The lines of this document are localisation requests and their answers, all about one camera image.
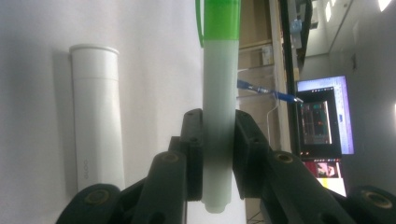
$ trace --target green marker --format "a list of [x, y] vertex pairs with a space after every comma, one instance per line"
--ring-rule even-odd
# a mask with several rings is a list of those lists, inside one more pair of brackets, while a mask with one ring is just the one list
[[221, 213], [231, 201], [240, 6], [240, 0], [205, 0], [205, 31], [201, 41], [204, 45], [203, 203], [210, 213]]

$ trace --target monitor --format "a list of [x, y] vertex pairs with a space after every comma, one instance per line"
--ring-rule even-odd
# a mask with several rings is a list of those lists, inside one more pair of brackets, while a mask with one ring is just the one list
[[[353, 154], [352, 128], [349, 116], [349, 104], [347, 98], [347, 82], [344, 76], [325, 77], [321, 79], [305, 80], [297, 82], [297, 96], [303, 91], [333, 89], [333, 95], [336, 107], [336, 119], [338, 125], [338, 136], [341, 145], [342, 154]], [[312, 141], [325, 141], [322, 139], [313, 139]]]

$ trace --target white tube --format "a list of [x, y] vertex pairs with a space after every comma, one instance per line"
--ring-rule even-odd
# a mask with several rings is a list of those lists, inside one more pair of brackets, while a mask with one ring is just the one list
[[118, 52], [76, 45], [72, 55], [78, 191], [97, 183], [125, 189]]
[[238, 48], [238, 40], [205, 41], [203, 202], [210, 213], [231, 201]]

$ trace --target screen display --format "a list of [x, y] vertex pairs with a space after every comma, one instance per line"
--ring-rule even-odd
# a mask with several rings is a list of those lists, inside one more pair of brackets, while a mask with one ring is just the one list
[[305, 161], [304, 164], [323, 187], [347, 196], [339, 159]]
[[301, 159], [341, 158], [333, 87], [299, 91], [297, 97], [304, 101], [298, 106]]
[[[352, 139], [352, 129], [349, 116], [349, 104], [347, 99], [347, 83], [345, 77], [326, 77], [315, 80], [299, 81], [297, 82], [297, 91], [313, 91], [319, 89], [333, 88], [334, 99], [336, 106], [336, 113], [338, 119], [338, 132], [340, 137], [341, 151], [342, 154], [353, 154], [353, 139]], [[318, 113], [319, 111], [314, 111], [315, 108], [310, 107], [311, 112], [307, 113]], [[318, 128], [315, 129], [315, 125], [311, 125], [310, 129], [306, 128], [311, 135], [317, 136], [315, 131], [324, 132], [323, 129], [325, 125], [322, 126], [322, 130]], [[314, 139], [313, 142], [318, 143], [319, 138]]]

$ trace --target white wall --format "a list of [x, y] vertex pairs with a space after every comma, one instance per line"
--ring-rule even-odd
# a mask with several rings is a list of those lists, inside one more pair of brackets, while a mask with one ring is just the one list
[[300, 80], [330, 77], [331, 75], [329, 54], [319, 54], [305, 58]]
[[395, 21], [395, 1], [382, 13], [377, 1], [353, 1], [329, 54], [331, 76], [346, 75], [348, 86], [355, 154], [343, 158], [347, 189], [396, 194]]
[[[0, 223], [54, 223], [77, 192], [68, 48], [79, 43], [120, 51], [127, 186], [202, 107], [193, 1], [1, 1]], [[195, 206], [190, 223], [214, 222]], [[244, 222], [243, 206], [227, 209], [216, 223]]]

